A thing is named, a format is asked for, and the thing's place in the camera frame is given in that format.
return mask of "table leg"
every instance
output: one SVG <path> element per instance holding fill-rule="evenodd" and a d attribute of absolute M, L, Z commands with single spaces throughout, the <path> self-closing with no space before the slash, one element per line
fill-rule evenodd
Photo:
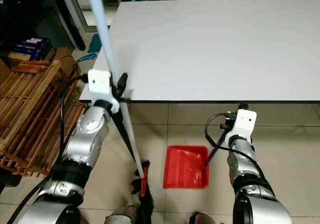
<path fill-rule="evenodd" d="M 71 14 L 67 8 L 67 5 L 65 3 L 65 0 L 54 0 L 56 6 L 58 7 L 63 20 L 65 21 L 66 26 L 68 27 L 77 47 L 81 50 L 84 51 L 85 48 L 85 43 L 81 38 L 81 35 L 75 25 L 75 22 L 73 21 Z"/>

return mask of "white broom handle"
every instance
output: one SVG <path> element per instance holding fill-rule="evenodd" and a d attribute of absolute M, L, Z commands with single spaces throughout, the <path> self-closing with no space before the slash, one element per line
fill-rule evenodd
<path fill-rule="evenodd" d="M 120 74 L 119 74 L 116 62 L 114 60 L 115 58 L 114 58 L 113 52 L 112 52 L 111 42 L 110 42 L 110 38 L 109 38 L 109 31 L 107 28 L 107 24 L 105 22 L 105 20 L 106 20 L 105 19 L 105 10 L 102 5 L 102 0 L 90 0 L 90 4 L 91 4 L 92 11 L 93 11 L 93 15 L 96 20 L 96 25 L 97 25 L 97 29 L 99 32 L 100 40 L 101 40 L 101 43 L 103 46 L 105 57 L 107 59 L 107 64 L 109 66 L 109 70 L 112 73 L 112 80 L 113 80 L 113 83 L 115 85 L 117 85 L 118 80 L 120 78 Z M 137 146 L 136 139 L 134 138 L 135 134 L 133 132 L 134 130 L 132 128 L 132 124 L 131 124 L 131 120 L 130 120 L 130 116 L 129 116 L 128 105 L 127 105 L 127 103 L 120 103 L 120 107 L 121 107 L 121 111 L 122 111 L 122 116 L 123 116 L 125 128 L 126 128 L 126 131 L 128 133 L 129 140 L 131 143 L 133 155 L 136 159 L 135 161 L 136 161 L 139 175 L 141 178 L 144 178 L 145 175 L 143 173 L 144 171 L 143 171 L 143 168 L 141 165 L 138 149 L 136 147 Z"/>

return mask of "broom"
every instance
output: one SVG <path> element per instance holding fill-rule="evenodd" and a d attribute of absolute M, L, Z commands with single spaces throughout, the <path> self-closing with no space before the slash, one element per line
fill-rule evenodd
<path fill-rule="evenodd" d="M 142 162 L 142 168 L 144 172 L 144 178 L 138 178 L 131 182 L 133 186 L 132 194 L 137 194 L 140 206 L 137 209 L 137 224 L 151 224 L 151 215 L 154 209 L 153 198 L 151 196 L 151 192 L 148 185 L 147 172 L 150 166 L 150 162 L 148 160 Z M 135 175 L 139 177 L 138 170 L 135 171 Z"/>

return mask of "white table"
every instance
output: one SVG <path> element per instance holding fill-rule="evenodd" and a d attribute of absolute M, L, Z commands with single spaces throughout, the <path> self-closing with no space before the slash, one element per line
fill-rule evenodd
<path fill-rule="evenodd" d="M 320 0 L 122 2 L 110 38 L 133 102 L 320 100 Z"/>

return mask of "cardboard box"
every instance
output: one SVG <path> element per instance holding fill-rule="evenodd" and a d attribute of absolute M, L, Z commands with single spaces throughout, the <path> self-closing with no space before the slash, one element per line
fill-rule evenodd
<path fill-rule="evenodd" d="M 78 66 L 74 58 L 72 57 L 68 48 L 56 48 L 54 49 L 55 56 L 53 60 L 60 60 L 61 68 L 68 77 L 75 77 L 79 75 Z"/>
<path fill-rule="evenodd" d="M 42 37 L 9 37 L 0 48 L 0 57 L 10 68 L 23 60 L 50 60 L 54 55 L 50 40 Z"/>
<path fill-rule="evenodd" d="M 9 77 L 11 70 L 9 67 L 0 59 L 0 86 Z"/>

